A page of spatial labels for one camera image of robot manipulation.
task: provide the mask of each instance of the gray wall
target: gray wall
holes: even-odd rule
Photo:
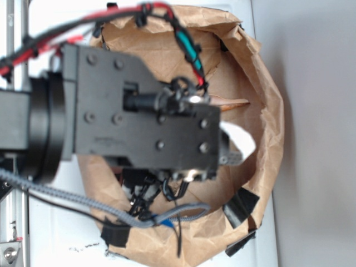
[[[285,101],[279,264],[356,266],[356,1],[252,4],[261,55]]]

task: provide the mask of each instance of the brown paper bag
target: brown paper bag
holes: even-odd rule
[[[212,207],[208,215],[182,223],[180,258],[176,256],[176,236],[164,226],[133,228],[126,248],[109,246],[110,251],[148,266],[197,266],[245,237],[249,230],[258,228],[283,155],[283,101],[258,54],[260,44],[228,12],[187,6],[176,6],[174,12],[202,46],[209,92],[227,99],[249,100],[249,105],[224,112],[222,119],[249,131],[257,149],[241,166],[221,167],[217,180],[191,183],[185,197],[178,201],[179,204],[202,201]],[[183,75],[196,82],[171,26],[161,20],[149,18],[148,25],[140,29],[135,27],[133,18],[106,23],[102,38],[92,40],[92,45],[102,47],[103,40],[112,51],[140,56],[158,80],[170,82]],[[220,40],[228,51],[221,49]],[[103,158],[79,156],[78,160],[89,197],[129,210],[130,204]],[[258,195],[260,200],[250,218],[233,229],[221,206],[241,187]],[[159,195],[152,210],[159,214],[173,206]],[[92,213],[105,216],[97,210]]]

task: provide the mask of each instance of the screw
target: screw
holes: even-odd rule
[[[14,248],[8,248],[4,251],[4,257],[9,263],[12,263],[17,257],[17,251]]]
[[[113,115],[113,117],[112,117],[113,124],[119,125],[121,121],[122,121],[122,117],[120,116],[119,113]]]
[[[162,150],[165,147],[165,143],[163,141],[158,141],[156,147],[158,150]]]
[[[90,64],[90,65],[95,65],[97,62],[98,62],[98,58],[97,58],[97,56],[96,55],[94,55],[94,54],[89,54],[88,56],[87,56],[87,61],[88,61],[88,63]]]
[[[165,121],[166,121],[166,116],[164,116],[164,115],[160,115],[159,117],[158,117],[158,122],[159,123],[164,123]]]
[[[95,120],[95,115],[92,112],[86,112],[84,115],[84,119],[87,123],[93,123]]]
[[[206,128],[208,128],[208,126],[209,126],[209,121],[208,121],[207,119],[201,120],[201,122],[200,122],[200,127],[201,127],[202,129],[206,129]]]
[[[199,146],[199,150],[201,153],[205,154],[209,151],[209,144],[207,142],[204,142],[202,143],[200,146]]]
[[[228,157],[222,156],[222,157],[220,157],[219,161],[220,161],[220,164],[225,165],[228,162]]]
[[[121,60],[115,60],[113,65],[115,66],[115,68],[117,68],[118,70],[123,69],[123,62]]]

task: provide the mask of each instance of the teal cable sleeve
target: teal cable sleeve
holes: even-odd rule
[[[182,41],[182,43],[184,44],[185,48],[187,49],[189,56],[193,59],[193,61],[197,58],[197,53],[195,52],[194,48],[192,47],[192,45],[189,42],[188,37],[181,31],[177,32],[177,37]],[[195,67],[200,70],[201,69],[201,63],[200,60],[196,60],[194,62]]]

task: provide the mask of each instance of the red wire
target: red wire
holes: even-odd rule
[[[166,3],[162,3],[162,2],[154,2],[153,4],[154,8],[164,8],[167,10],[167,14],[168,16],[173,19],[174,18],[174,14],[173,11],[171,9],[171,7],[166,4]],[[102,16],[109,16],[112,14],[118,14],[118,13],[123,13],[123,12],[137,12],[137,11],[142,11],[142,5],[138,5],[137,7],[134,8],[117,8],[117,7],[111,7],[108,8],[105,11],[99,11],[93,14],[90,14],[88,16],[83,17],[83,19],[93,19],[93,18],[98,18],[98,17],[102,17]],[[40,43],[37,44],[37,49],[38,49],[38,53],[44,53],[46,51],[49,51],[50,49],[56,48],[56,46],[48,46],[47,42],[49,42],[50,40],[54,39],[55,37],[59,36],[59,34],[53,35],[51,37],[46,38],[45,40],[41,41]],[[78,37],[73,37],[68,39],[68,42],[70,43],[74,43],[76,41],[79,41]],[[31,57],[34,56],[33,50],[29,49],[27,50],[25,53],[23,53],[22,55],[20,55],[18,58],[16,58],[15,60],[13,60],[12,64],[13,66],[16,66],[24,61],[27,61],[28,59],[30,59]],[[11,71],[10,67],[2,67],[0,68],[0,75],[6,75],[9,71]],[[194,73],[197,75],[198,81],[199,81],[199,85],[202,85],[204,83],[204,79],[202,77],[199,76],[199,74],[194,70]]]
[[[164,9],[166,9],[168,16],[170,18],[174,18],[173,11],[172,11],[171,7],[168,4],[162,3],[162,2],[154,2],[153,5],[154,5],[154,8],[156,7],[156,8],[164,8]]]
[[[204,84],[204,79],[203,79],[203,77],[201,77],[201,76],[199,75],[199,73],[196,71],[196,69],[194,69],[193,65],[192,65],[191,67],[192,67],[192,69],[193,69],[193,71],[194,71],[194,74],[195,74],[196,78],[198,79],[198,84],[199,84],[199,85],[203,85],[203,84]]]

